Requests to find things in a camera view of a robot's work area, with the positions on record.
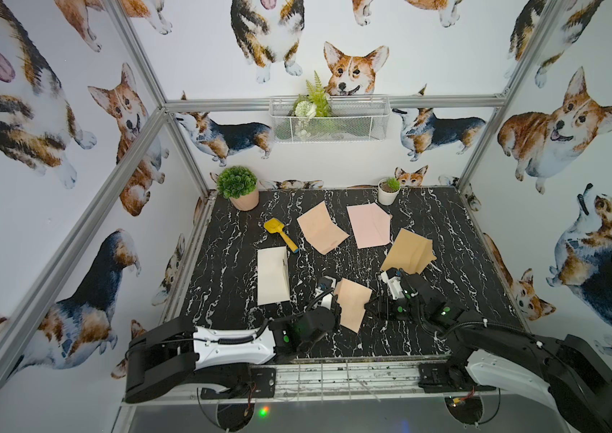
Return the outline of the brown kraft envelope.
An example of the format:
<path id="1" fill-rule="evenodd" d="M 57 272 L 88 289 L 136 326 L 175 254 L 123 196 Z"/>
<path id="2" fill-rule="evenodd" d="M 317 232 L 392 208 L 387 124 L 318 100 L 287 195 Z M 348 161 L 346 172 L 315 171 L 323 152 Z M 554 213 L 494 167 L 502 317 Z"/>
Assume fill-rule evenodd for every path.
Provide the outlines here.
<path id="1" fill-rule="evenodd" d="M 401 229 L 381 270 L 403 270 L 407 274 L 421 274 L 437 257 L 433 252 L 433 242 L 406 229 Z"/>

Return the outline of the cream letter paper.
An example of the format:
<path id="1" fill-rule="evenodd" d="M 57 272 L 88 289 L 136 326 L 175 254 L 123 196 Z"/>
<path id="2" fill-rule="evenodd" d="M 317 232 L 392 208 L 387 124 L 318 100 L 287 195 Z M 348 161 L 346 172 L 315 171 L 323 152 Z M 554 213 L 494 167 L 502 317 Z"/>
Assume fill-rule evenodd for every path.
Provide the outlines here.
<path id="1" fill-rule="evenodd" d="M 372 293 L 372 290 L 354 281 L 342 279 L 338 282 L 335 294 L 341 308 L 342 327 L 356 334 L 359 332 L 365 316 L 365 304 L 370 301 Z"/>

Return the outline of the white envelope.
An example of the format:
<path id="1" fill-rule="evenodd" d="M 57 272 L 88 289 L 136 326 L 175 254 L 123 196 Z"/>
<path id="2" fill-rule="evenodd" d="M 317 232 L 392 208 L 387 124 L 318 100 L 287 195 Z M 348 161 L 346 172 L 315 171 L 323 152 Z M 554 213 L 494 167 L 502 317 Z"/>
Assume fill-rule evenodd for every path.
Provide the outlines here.
<path id="1" fill-rule="evenodd" d="M 286 246 L 257 252 L 257 304 L 264 306 L 291 299 Z"/>

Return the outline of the pink envelope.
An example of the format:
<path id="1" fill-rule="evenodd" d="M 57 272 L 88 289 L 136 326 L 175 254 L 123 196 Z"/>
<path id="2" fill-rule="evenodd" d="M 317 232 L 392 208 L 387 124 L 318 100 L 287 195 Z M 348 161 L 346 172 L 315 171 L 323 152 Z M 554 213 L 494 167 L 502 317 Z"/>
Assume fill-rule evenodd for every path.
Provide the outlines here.
<path id="1" fill-rule="evenodd" d="M 349 206 L 347 213 L 358 249 L 388 245 L 391 242 L 392 217 L 377 204 Z"/>

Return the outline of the pink lined letter paper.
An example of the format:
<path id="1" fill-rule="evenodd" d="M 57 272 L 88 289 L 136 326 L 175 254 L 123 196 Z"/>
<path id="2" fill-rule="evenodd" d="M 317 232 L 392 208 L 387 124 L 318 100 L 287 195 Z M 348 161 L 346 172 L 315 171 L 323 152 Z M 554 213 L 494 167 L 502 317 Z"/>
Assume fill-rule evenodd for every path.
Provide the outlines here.
<path id="1" fill-rule="evenodd" d="M 349 234 L 333 222 L 324 201 L 299 216 L 297 221 L 308 243 L 323 255 L 349 238 Z"/>

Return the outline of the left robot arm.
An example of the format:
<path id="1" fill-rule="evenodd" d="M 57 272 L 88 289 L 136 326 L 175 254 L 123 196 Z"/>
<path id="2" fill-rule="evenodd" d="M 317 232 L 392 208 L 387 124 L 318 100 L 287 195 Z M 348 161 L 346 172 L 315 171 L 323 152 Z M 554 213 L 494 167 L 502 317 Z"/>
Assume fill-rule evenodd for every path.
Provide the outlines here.
<path id="1" fill-rule="evenodd" d="M 266 319 L 254 329 L 203 328 L 183 316 L 133 338 L 126 353 L 124 402 L 150 402 L 181 384 L 216 393 L 251 386 L 252 366 L 289 363 L 339 330 L 342 308 L 335 290 L 336 279 L 323 276 L 303 312 Z"/>

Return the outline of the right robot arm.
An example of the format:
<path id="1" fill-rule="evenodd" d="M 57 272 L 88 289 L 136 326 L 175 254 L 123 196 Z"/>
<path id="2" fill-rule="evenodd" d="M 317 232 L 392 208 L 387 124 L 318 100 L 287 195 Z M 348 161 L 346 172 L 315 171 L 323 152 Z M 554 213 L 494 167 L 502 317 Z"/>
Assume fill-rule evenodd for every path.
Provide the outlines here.
<path id="1" fill-rule="evenodd" d="M 542 337 L 465 309 L 432 289 L 419 274 L 390 269 L 387 291 L 365 305 L 381 320 L 407 322 L 444 342 L 440 366 L 419 366 L 426 392 L 493 388 L 555 411 L 579 432 L 612 432 L 612 369 L 580 337 Z"/>

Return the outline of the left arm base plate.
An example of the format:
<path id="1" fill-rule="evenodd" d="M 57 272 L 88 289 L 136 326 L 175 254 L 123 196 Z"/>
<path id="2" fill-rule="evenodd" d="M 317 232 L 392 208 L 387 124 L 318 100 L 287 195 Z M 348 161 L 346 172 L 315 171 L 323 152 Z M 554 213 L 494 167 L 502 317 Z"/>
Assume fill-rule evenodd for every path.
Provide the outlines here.
<path id="1" fill-rule="evenodd" d="M 201 399 L 206 401 L 247 400 L 252 398 L 273 398 L 276 393 L 277 370 L 275 368 L 249 369 L 248 375 L 237 379 L 237 384 L 216 392 L 210 388 L 201 390 Z"/>

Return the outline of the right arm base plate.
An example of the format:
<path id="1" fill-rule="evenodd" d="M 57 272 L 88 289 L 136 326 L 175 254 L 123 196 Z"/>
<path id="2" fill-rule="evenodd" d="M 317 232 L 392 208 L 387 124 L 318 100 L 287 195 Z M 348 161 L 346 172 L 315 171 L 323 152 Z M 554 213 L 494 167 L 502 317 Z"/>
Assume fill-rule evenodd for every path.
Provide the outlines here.
<path id="1" fill-rule="evenodd" d="M 425 393 L 470 393 L 495 391 L 493 386 L 477 384 L 469 373 L 448 363 L 418 365 L 419 388 Z"/>

